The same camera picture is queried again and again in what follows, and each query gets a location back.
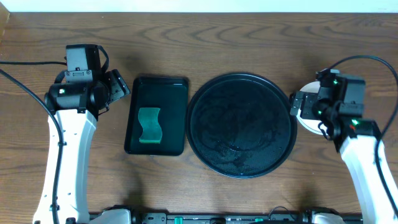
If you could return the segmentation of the green sponge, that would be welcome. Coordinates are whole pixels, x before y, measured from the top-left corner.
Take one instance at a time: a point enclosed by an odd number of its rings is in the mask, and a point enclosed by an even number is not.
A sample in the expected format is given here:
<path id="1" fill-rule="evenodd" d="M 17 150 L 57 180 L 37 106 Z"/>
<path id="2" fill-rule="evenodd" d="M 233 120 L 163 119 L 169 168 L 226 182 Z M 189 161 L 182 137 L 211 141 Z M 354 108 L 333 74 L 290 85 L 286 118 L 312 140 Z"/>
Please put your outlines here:
<path id="1" fill-rule="evenodd" d="M 139 142 L 142 144 L 160 144 L 162 128 L 159 124 L 160 108 L 141 108 L 138 112 L 142 134 Z"/>

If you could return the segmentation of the white pink plate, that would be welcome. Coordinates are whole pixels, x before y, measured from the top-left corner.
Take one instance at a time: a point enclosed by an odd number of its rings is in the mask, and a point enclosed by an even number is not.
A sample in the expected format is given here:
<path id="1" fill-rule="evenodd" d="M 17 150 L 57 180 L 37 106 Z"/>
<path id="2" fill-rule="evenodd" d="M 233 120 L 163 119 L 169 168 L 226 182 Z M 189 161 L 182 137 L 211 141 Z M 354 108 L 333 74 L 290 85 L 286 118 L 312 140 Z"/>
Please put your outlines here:
<path id="1" fill-rule="evenodd" d="M 315 81 L 315 82 L 306 84 L 305 86 L 303 86 L 300 89 L 300 91 L 309 92 L 309 93 L 318 93 L 319 88 L 320 88 L 320 82 Z M 300 114 L 301 114 L 301 109 L 298 110 L 298 114 L 297 114 L 296 118 L 297 118 L 297 121 L 305 129 L 307 129 L 310 132 L 317 134 L 317 135 L 322 135 L 321 130 L 326 131 L 325 125 L 321 125 L 320 128 L 318 127 L 318 124 L 320 123 L 319 120 L 303 119 L 300 117 Z"/>

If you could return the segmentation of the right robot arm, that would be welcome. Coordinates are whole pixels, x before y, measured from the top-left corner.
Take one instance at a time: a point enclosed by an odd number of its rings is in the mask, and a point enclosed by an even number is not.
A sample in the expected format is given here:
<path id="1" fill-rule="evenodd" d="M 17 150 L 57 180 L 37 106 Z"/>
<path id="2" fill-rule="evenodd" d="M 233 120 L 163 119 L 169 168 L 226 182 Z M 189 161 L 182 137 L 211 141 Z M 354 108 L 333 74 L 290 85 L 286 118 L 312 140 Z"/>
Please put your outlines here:
<path id="1" fill-rule="evenodd" d="M 306 129 L 333 141 L 354 183 L 364 223 L 397 223 L 397 186 L 382 134 L 364 119 L 363 92 L 310 83 L 290 96 L 290 113 Z"/>

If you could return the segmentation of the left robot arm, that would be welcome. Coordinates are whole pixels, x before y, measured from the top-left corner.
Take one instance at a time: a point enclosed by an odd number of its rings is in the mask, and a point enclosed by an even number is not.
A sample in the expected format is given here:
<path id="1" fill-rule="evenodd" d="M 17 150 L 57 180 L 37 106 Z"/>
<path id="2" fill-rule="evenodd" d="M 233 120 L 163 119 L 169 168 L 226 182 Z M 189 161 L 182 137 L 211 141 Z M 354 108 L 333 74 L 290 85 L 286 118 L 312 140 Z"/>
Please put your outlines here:
<path id="1" fill-rule="evenodd" d="M 50 145 L 34 223 L 131 223 L 128 208 L 91 218 L 86 197 L 90 146 L 100 110 L 130 93 L 117 70 L 70 67 L 45 95 Z"/>

